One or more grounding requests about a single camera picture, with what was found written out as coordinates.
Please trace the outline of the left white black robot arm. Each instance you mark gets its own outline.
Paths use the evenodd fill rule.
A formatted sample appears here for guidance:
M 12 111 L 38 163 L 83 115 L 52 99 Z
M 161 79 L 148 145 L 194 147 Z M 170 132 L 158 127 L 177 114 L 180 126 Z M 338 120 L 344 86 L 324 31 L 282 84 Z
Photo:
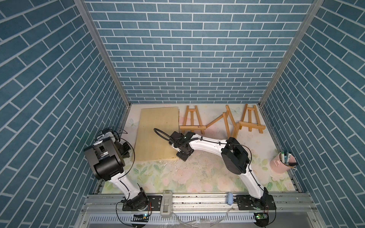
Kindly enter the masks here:
M 104 132 L 83 151 L 94 176 L 111 182 L 122 191 L 126 208 L 142 211 L 148 208 L 149 199 L 143 188 L 132 182 L 124 170 L 123 155 L 129 154 L 132 147 L 128 142 L 121 144 L 120 139 L 111 131 Z

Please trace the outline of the plywood canvas board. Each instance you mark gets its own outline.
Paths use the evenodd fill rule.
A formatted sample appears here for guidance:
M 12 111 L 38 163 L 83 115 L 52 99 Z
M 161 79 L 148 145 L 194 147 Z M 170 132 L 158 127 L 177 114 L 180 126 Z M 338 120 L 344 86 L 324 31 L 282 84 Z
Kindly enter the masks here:
M 177 150 L 169 144 L 169 136 L 178 131 L 178 107 L 142 109 L 135 145 L 136 161 L 178 160 Z

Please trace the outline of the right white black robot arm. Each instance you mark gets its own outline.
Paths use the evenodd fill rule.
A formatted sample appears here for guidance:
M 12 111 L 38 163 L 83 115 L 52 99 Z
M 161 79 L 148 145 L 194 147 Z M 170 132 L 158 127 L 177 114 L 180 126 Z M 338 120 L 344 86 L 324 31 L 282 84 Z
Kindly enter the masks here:
M 196 150 L 219 156 L 223 159 L 227 170 L 237 175 L 246 186 L 249 193 L 249 207 L 259 210 L 276 209 L 273 196 L 259 183 L 252 170 L 249 153 L 235 138 L 217 140 L 192 132 L 185 135 L 173 132 L 167 141 L 177 150 L 177 156 L 183 161 L 186 161 Z

